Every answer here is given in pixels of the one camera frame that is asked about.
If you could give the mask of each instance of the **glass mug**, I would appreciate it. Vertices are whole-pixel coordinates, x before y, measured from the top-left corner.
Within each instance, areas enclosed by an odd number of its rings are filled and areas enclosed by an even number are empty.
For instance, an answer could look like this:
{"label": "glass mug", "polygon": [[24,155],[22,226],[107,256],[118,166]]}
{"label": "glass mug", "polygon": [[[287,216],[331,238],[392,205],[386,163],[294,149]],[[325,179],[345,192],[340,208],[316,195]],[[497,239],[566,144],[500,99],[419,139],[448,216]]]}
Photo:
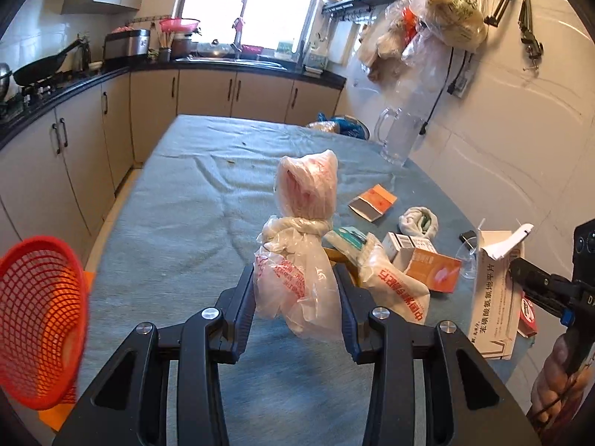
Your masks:
{"label": "glass mug", "polygon": [[[380,139],[380,127],[385,120],[390,122],[390,129],[386,140],[383,141]],[[385,109],[374,127],[374,138],[383,144],[380,155],[392,164],[405,164],[424,122],[421,117],[402,109]]]}

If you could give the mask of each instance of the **black countertop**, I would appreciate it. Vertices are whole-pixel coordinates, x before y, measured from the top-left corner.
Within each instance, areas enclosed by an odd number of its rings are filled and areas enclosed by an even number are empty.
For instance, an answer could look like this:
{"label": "black countertop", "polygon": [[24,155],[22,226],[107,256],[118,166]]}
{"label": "black countertop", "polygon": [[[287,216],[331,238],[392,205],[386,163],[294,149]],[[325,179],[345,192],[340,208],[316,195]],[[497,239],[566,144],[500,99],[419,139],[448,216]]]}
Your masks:
{"label": "black countertop", "polygon": [[282,77],[292,80],[299,80],[302,82],[308,82],[316,85],[323,85],[325,87],[334,88],[336,90],[343,90],[346,79],[340,75],[332,72],[323,72],[320,77],[314,77],[306,75],[302,72],[295,70],[281,70],[275,68],[257,68],[249,67],[245,65],[230,65],[230,64],[218,64],[215,62],[167,62],[157,63],[148,62],[143,64],[134,65],[132,67],[122,67],[116,70],[104,70],[97,74],[90,75],[88,77],[75,78],[63,86],[60,89],[53,92],[51,95],[42,97],[35,103],[29,103],[28,105],[22,105],[17,109],[17,112],[11,112],[7,117],[0,119],[0,149],[2,149],[8,142],[11,141],[16,135],[22,132],[23,129],[34,123],[41,116],[60,105],[62,102],[72,98],[73,96],[84,92],[91,87],[99,85],[102,82],[113,79],[119,75],[126,74],[128,72],[142,72],[150,70],[220,70],[220,71],[233,71],[233,72],[247,72],[250,74],[261,74],[270,75],[273,77]]}

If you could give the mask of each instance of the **faucet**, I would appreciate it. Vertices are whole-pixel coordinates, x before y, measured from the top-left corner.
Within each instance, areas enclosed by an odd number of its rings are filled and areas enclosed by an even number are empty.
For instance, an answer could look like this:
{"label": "faucet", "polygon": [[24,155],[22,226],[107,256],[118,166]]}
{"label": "faucet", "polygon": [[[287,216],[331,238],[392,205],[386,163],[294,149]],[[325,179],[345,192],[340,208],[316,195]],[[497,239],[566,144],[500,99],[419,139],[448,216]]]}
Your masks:
{"label": "faucet", "polygon": [[231,48],[234,50],[235,58],[238,60],[242,55],[242,29],[244,28],[244,19],[242,17],[236,18],[236,21],[231,25],[236,31],[236,38],[233,39]]}

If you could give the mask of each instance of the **sink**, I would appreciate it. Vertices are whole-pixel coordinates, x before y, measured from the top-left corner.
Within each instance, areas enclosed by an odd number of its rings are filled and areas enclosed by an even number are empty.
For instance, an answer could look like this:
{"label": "sink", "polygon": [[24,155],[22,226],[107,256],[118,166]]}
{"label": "sink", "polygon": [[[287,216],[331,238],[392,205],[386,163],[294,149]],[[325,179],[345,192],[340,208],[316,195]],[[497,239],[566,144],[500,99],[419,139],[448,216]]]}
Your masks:
{"label": "sink", "polygon": [[192,62],[196,64],[220,64],[220,65],[242,65],[246,67],[256,67],[261,69],[287,70],[283,65],[277,62],[248,61],[243,59],[223,59],[214,57],[184,57],[176,59],[176,62]]}

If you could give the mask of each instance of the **camera lens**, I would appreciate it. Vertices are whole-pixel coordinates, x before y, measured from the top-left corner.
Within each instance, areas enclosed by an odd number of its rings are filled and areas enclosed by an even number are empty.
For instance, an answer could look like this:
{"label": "camera lens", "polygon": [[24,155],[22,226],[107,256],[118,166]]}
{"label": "camera lens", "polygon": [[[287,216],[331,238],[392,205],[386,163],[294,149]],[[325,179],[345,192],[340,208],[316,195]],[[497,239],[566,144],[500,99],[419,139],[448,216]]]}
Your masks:
{"label": "camera lens", "polygon": [[595,231],[591,231],[587,236],[587,251],[595,253]]}
{"label": "camera lens", "polygon": [[585,247],[585,239],[582,238],[582,236],[579,236],[579,238],[576,240],[576,245],[575,245],[574,249],[576,250],[577,253],[581,253],[581,251],[584,247]]}

